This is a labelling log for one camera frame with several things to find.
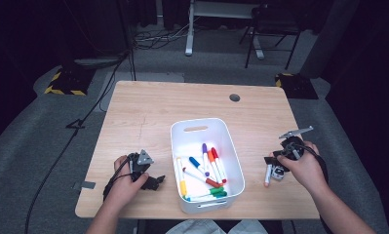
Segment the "desk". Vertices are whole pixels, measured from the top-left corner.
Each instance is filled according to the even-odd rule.
[[[236,94],[240,101],[229,96]],[[181,120],[220,118],[230,132],[246,182],[244,192],[227,209],[185,214],[178,204],[171,126]],[[276,87],[185,83],[117,83],[100,131],[76,214],[93,217],[102,204],[102,191],[113,175],[113,162],[121,155],[145,149],[155,163],[151,176],[166,178],[157,191],[140,190],[121,212],[126,218],[319,218],[309,193],[291,173],[282,181],[263,186],[263,156],[279,149],[278,136],[297,129],[284,91]]]
[[[194,17],[219,17],[235,19],[251,19],[252,9],[258,7],[258,4],[225,3],[225,2],[202,2],[191,0],[189,27],[187,35],[187,44],[185,54],[192,56],[194,43]],[[253,40],[256,55],[259,59],[264,59],[264,53],[260,49],[257,38]]]

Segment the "black cable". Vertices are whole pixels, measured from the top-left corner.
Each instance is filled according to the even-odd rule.
[[[85,37],[85,39],[88,41],[88,43],[94,48],[94,50],[96,50],[96,51],[98,51],[98,52],[100,52],[100,53],[102,53],[104,55],[107,55],[107,56],[118,56],[118,55],[113,55],[113,54],[106,53],[103,50],[100,50],[99,48],[97,48],[97,46],[95,46],[95,44],[88,38],[88,36],[86,35],[85,31],[82,29],[81,24],[79,23],[78,19],[76,19],[75,15],[73,15],[73,12],[70,9],[69,5],[66,3],[66,0],[63,0],[63,3],[65,5],[66,9],[68,10],[69,14],[72,16],[73,20],[75,21],[77,27],[81,31],[82,35]]]
[[[322,169],[322,172],[323,172],[323,175],[325,177],[325,181],[327,184],[329,184],[329,173],[328,173],[328,168],[326,166],[326,162],[325,160],[315,152],[314,149],[312,149],[311,147],[308,147],[306,145],[300,145],[300,144],[296,144],[294,143],[293,145],[297,146],[297,147],[301,147],[305,150],[307,150],[309,153],[313,154],[313,156],[315,156],[316,160],[318,161],[319,165],[321,166],[321,169]],[[325,228],[325,231],[328,233],[328,234],[331,234],[331,229],[328,227],[328,225],[325,223],[325,221],[323,220],[323,218],[320,216],[320,220],[321,220],[321,223],[323,225],[323,227]]]
[[[294,226],[294,221],[291,220],[291,223],[292,223],[293,233],[296,234],[297,232],[296,232],[296,227]]]
[[[112,72],[112,75],[109,78],[109,81],[105,86],[105,90],[102,92],[102,95],[100,95],[101,99],[100,99],[100,101],[97,102],[99,105],[99,110],[102,112],[106,112],[107,110],[103,110],[102,107],[100,106],[100,104],[102,103],[103,98],[105,98],[105,96],[109,93],[109,91],[111,91],[112,87],[114,86],[114,83],[115,83],[115,71]]]
[[[130,51],[131,51],[130,52],[130,54],[131,54],[130,60],[132,61],[130,63],[131,71],[132,71],[131,75],[133,75],[133,73],[134,73],[134,81],[136,81],[136,67],[134,65],[134,46],[133,46],[133,42],[130,42],[129,37],[128,37],[128,35],[131,35],[130,29],[126,26],[126,23],[129,23],[129,20],[124,16],[123,9],[125,9],[125,7],[122,5],[122,2],[120,0],[116,0],[116,5],[117,5],[117,9],[118,9],[118,14],[120,17],[122,35],[124,37],[124,41],[125,41],[126,45],[130,48]]]
[[[133,50],[131,50],[131,55],[130,55],[129,61],[130,61],[131,76],[133,77],[134,81],[136,81],[136,65],[134,64],[134,52],[133,52]]]
[[[130,162],[130,156],[127,156],[127,159],[124,160],[124,162],[122,162],[122,164],[119,166],[119,168],[115,171],[114,175],[112,176],[112,178],[109,180],[109,181],[112,181],[114,182],[116,179],[117,179],[117,175],[119,174],[119,172],[121,172],[122,168],[124,168],[124,166]]]
[[[112,78],[115,76],[115,72],[116,70],[118,69],[118,67],[121,65],[122,61],[125,59],[126,55],[123,55],[121,60],[117,63],[117,65],[115,66],[113,72],[112,72],[112,75],[111,75],[111,78],[108,82],[108,84],[106,85],[104,91],[102,92],[102,95],[100,96],[100,98],[97,100],[97,102],[94,104],[94,106],[91,108],[91,110],[87,113],[87,115],[81,120],[81,119],[78,119],[76,120],[75,122],[69,124],[68,126],[66,126],[66,128],[68,129],[75,129],[75,132],[72,134],[72,136],[70,137],[68,143],[65,145],[65,147],[63,148],[63,150],[61,151],[61,153],[59,154],[59,156],[57,157],[57,159],[55,160],[55,162],[53,163],[53,165],[50,167],[50,169],[48,170],[46,176],[44,177],[44,179],[42,180],[38,190],[36,191],[36,194],[34,195],[33,199],[32,199],[32,202],[30,204],[30,207],[29,207],[29,211],[27,212],[27,216],[26,216],[26,221],[25,221],[25,224],[24,224],[24,233],[27,234],[28,233],[28,229],[29,229],[29,221],[30,221],[30,216],[31,216],[31,213],[32,213],[32,210],[33,210],[33,207],[34,207],[34,204],[36,202],[36,199],[38,198],[39,196],[39,193],[41,192],[45,182],[47,181],[49,175],[51,174],[51,172],[53,171],[54,167],[57,165],[58,161],[60,160],[60,158],[63,156],[64,152],[66,151],[67,147],[70,145],[70,143],[72,142],[72,140],[76,137],[76,135],[78,134],[79,130],[80,129],[83,129],[84,127],[82,126],[85,122],[85,120],[87,120],[87,118],[90,116],[90,114],[94,111],[94,109],[97,107],[97,105],[102,101],[102,99],[106,96],[107,94],[107,88],[109,87],[109,84],[111,83],[112,81]]]
[[[116,177],[112,182],[115,182],[118,178],[120,177],[125,177],[125,176],[130,176],[132,174],[125,174],[125,175],[119,175],[118,177]]]
[[[151,35],[151,32],[154,32],[154,31],[158,31],[156,35]],[[137,33],[134,38],[136,38],[136,40],[138,41],[142,41],[142,40],[151,40],[151,39],[155,39],[155,38],[161,38],[161,37],[164,37],[164,36],[168,36],[170,35],[171,33],[167,33],[165,35],[160,35],[164,30],[150,30],[150,31],[141,31],[139,33]],[[139,34],[148,34],[148,36],[141,36],[140,39],[138,39],[139,37]]]
[[[35,196],[33,197],[33,200],[30,204],[30,207],[29,207],[29,211],[27,212],[27,216],[26,216],[26,222],[24,224],[24,233],[27,234],[28,232],[28,229],[29,229],[29,221],[30,221],[30,215],[32,214],[32,210],[33,210],[33,206],[35,205],[35,202],[36,202],[36,199],[38,198],[39,196],[39,193],[40,191],[42,190],[43,188],[43,185],[45,185],[45,182],[46,180],[48,179],[49,175],[51,174],[52,170],[54,169],[54,167],[57,165],[59,159],[62,157],[63,153],[66,151],[67,147],[69,146],[69,144],[72,142],[73,138],[76,136],[76,134],[78,133],[79,129],[76,129],[75,132],[72,134],[72,136],[70,137],[69,141],[67,142],[67,144],[65,145],[65,147],[63,148],[63,150],[61,151],[61,153],[59,154],[59,156],[57,157],[57,159],[55,160],[55,162],[53,163],[53,165],[51,166],[51,168],[48,170],[48,173],[46,174],[46,176],[44,177],[44,179],[42,180],[38,190],[36,191],[36,194]]]
[[[137,49],[141,49],[141,50],[151,50],[151,49],[163,48],[163,47],[167,46],[170,42],[176,41],[179,38],[183,37],[183,36],[177,36],[177,35],[179,34],[179,32],[184,32],[186,30],[187,29],[184,27],[184,28],[175,30],[173,32],[169,32],[169,33],[166,33],[166,34],[163,34],[163,35],[159,35],[159,33],[162,32],[162,31],[160,31],[155,36],[152,36],[152,37],[149,36],[147,38],[136,39],[137,42],[139,41],[139,43],[136,44],[136,48]],[[149,46],[141,45],[142,41],[150,41],[151,45],[149,45]]]

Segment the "gray carpet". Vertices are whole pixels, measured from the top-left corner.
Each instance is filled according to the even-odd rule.
[[[184,37],[158,50],[136,50],[136,79],[143,73],[173,73],[183,74],[186,83],[275,86],[274,76],[284,72],[287,53],[267,52],[264,60],[252,56],[245,69],[248,40],[238,44],[242,33],[225,29],[196,33],[192,57],[184,55]],[[310,32],[303,33],[288,72],[299,71],[315,40]],[[23,231],[37,188],[73,133],[65,126],[85,117],[113,67],[97,71],[86,97],[44,95],[57,70],[38,78],[33,87],[37,99],[0,136],[0,233]],[[124,62],[117,72],[130,74],[129,63]],[[389,233],[379,194],[325,101],[329,84],[322,78],[312,83],[319,99],[289,100],[297,125],[315,128],[304,138],[314,141],[325,157],[331,188],[378,233]],[[83,233],[87,229],[91,220],[75,215],[78,192],[71,186],[86,175],[104,116],[94,111],[60,158],[35,203],[29,233]],[[295,220],[295,224],[299,234],[326,233],[319,220]],[[122,219],[118,233],[133,233],[134,227],[136,220]],[[287,220],[284,228],[285,233],[292,233]]]

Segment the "white plastic bin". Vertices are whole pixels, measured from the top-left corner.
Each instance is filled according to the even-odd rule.
[[[196,214],[227,208],[243,192],[245,188],[243,172],[227,126],[222,120],[208,118],[176,122],[171,127],[171,140],[176,186],[180,198],[179,204],[185,213]],[[188,158],[194,157],[203,165],[203,143],[207,145],[208,150],[213,147],[218,154],[226,173],[227,182],[224,184],[224,191],[227,192],[227,196],[211,201],[188,202],[180,191],[176,158],[181,159],[183,167],[197,170]],[[210,172],[215,177],[211,166]],[[184,175],[184,179],[189,194],[213,188],[190,175]]]

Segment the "white marker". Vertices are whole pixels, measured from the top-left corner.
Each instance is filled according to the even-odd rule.
[[[203,160],[204,160],[204,171],[206,171],[206,176],[210,175],[209,172],[209,154],[207,153],[207,145],[203,143]]]
[[[218,158],[218,154],[217,154],[217,151],[215,151],[214,148],[212,148],[212,154],[214,156],[214,160],[215,160],[215,163],[217,164],[217,168],[218,168],[218,172],[220,174],[220,177],[221,177],[221,181],[223,183],[226,183],[227,182],[227,176],[225,175],[225,170],[224,170],[224,167],[222,167],[222,164]]]
[[[185,200],[187,200],[188,202],[206,202],[211,200],[217,200],[225,196],[227,196],[226,193],[225,195],[221,194],[221,195],[207,195],[202,197],[185,197]]]
[[[208,195],[219,194],[222,192],[225,192],[224,187],[210,189],[196,188],[195,191],[191,191],[185,197],[204,197]]]
[[[209,185],[211,185],[212,187],[220,187],[220,185],[217,182],[215,182],[207,177],[204,177],[203,175],[198,175],[197,171],[191,170],[189,168],[182,168],[182,171],[199,179],[199,180],[201,180],[201,181],[203,181],[203,182],[205,182],[205,183],[207,183],[207,184],[209,184]]]
[[[271,177],[271,170],[272,170],[273,165],[272,164],[267,164],[267,169],[266,169],[266,178],[264,179],[264,186],[268,187],[270,184],[270,177]]]
[[[210,160],[210,163],[212,164],[212,167],[213,167],[213,170],[214,170],[214,175],[217,178],[217,182],[222,184],[222,179],[221,179],[221,176],[219,174],[219,171],[218,171],[218,168],[217,168],[217,164],[215,163],[215,159],[214,159],[214,156],[213,156],[211,150],[209,151],[209,160]]]
[[[181,158],[176,158],[176,167],[178,170],[178,177],[179,177],[179,191],[181,192],[182,196],[187,195],[187,187],[185,185],[185,179],[184,179],[184,173],[182,171],[182,164],[181,164]]]
[[[194,157],[189,157],[188,160],[194,165],[194,167],[196,167],[196,169],[201,172],[203,175],[207,176],[207,177],[210,177],[210,179],[212,180],[215,180],[212,176],[210,176],[210,173],[208,173],[209,175],[206,174],[206,171],[204,170],[203,166],[200,165],[200,163],[195,160]]]

